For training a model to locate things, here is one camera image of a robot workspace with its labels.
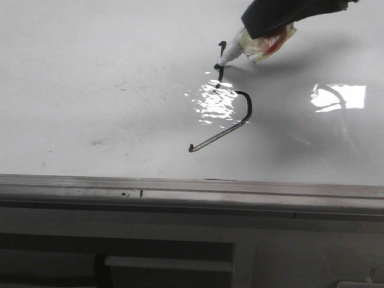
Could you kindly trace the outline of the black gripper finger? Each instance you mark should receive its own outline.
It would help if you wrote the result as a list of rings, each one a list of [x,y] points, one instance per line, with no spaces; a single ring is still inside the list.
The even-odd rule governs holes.
[[[253,1],[241,16],[252,39],[273,34],[293,22],[321,14],[346,10],[344,0],[258,0]]]

